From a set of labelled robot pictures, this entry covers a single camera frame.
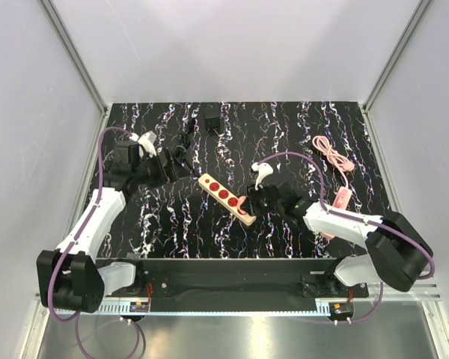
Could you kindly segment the beige red power strip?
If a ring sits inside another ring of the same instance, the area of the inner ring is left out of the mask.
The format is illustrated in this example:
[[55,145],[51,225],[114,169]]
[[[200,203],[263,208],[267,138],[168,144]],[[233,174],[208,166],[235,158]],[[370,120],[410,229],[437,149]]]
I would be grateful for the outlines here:
[[249,227],[256,221],[255,216],[238,209],[239,198],[209,174],[200,176],[198,185],[245,226]]

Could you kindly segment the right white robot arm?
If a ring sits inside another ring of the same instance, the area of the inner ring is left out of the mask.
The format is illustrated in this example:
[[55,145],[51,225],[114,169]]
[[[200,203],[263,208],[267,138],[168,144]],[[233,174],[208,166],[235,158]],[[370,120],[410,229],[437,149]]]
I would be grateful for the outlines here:
[[333,296],[342,296],[359,283],[376,281],[408,292],[431,266],[433,251],[399,212],[379,216],[337,209],[298,196],[287,182],[248,185],[242,206],[250,215],[272,212],[302,232],[328,233],[365,249],[365,255],[338,259],[332,266],[324,281]]

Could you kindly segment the pink square plug adapter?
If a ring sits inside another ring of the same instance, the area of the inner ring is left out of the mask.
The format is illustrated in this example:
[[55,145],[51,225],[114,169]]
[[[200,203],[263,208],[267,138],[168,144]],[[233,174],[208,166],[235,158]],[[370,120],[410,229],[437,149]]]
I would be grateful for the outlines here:
[[250,213],[250,200],[246,196],[238,199],[237,210],[241,215]]

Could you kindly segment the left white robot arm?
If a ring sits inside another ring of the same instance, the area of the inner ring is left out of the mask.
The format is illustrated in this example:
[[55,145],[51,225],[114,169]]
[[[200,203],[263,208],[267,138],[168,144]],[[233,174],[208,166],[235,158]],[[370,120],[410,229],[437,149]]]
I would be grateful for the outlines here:
[[37,258],[40,300],[51,313],[94,313],[105,296],[123,289],[137,296],[147,278],[137,262],[114,261],[97,267],[97,255],[114,220],[140,187],[155,189],[192,174],[186,159],[190,146],[186,135],[163,156],[137,141],[119,141],[113,159],[99,171],[99,186],[70,234],[53,251]]

